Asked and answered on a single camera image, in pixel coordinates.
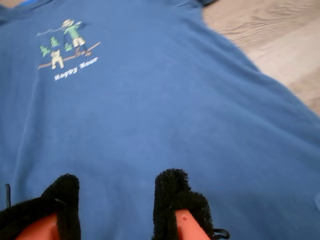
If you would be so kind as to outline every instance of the wood grain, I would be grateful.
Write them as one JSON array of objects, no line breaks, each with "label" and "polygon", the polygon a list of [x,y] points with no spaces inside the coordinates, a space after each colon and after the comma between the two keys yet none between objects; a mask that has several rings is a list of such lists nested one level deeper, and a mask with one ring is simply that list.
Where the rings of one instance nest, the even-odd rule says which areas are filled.
[{"label": "wood grain", "polygon": [[320,17],[320,0],[220,0],[204,11],[208,25],[243,50],[262,46]]},{"label": "wood grain", "polygon": [[204,19],[320,115],[320,0],[220,0]]}]

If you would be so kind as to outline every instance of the black string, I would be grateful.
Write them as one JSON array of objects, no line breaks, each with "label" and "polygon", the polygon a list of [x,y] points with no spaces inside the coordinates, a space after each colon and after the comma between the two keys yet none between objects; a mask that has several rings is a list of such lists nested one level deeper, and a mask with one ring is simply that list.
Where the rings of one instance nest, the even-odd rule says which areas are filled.
[{"label": "black string", "polygon": [[213,229],[215,233],[220,233],[220,234],[223,234],[223,235],[215,235],[213,237],[214,240],[219,240],[219,239],[229,239],[230,238],[230,234],[227,230],[224,230],[224,229],[219,229],[219,228],[215,228]]},{"label": "black string", "polygon": [[11,208],[11,188],[9,184],[5,185],[6,189],[6,207]]}]

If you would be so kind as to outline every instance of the t-shirt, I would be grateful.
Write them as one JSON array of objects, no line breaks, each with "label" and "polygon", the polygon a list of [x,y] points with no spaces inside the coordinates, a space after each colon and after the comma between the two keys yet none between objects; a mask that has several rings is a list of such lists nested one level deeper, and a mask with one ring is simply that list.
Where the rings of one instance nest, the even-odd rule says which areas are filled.
[{"label": "t-shirt", "polygon": [[155,178],[178,168],[232,239],[320,239],[320,119],[205,25],[209,2],[0,9],[0,186],[12,204],[74,174],[84,240],[146,240]]}]

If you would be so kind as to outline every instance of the orange object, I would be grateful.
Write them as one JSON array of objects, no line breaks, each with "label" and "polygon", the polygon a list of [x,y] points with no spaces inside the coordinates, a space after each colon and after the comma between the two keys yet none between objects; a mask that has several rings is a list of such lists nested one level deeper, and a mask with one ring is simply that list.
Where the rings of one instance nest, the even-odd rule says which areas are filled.
[{"label": "orange object", "polygon": [[57,215],[52,214],[32,223],[15,240],[60,240]]},{"label": "orange object", "polygon": [[175,211],[179,240],[210,240],[192,214],[186,210]]}]

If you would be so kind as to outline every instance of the wooden floor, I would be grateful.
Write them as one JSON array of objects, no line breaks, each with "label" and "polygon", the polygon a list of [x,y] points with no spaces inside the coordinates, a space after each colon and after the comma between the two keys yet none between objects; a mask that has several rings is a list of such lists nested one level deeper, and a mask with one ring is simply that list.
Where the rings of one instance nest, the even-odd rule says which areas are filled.
[{"label": "wooden floor", "polygon": [[320,115],[320,0],[219,0],[204,18]]}]

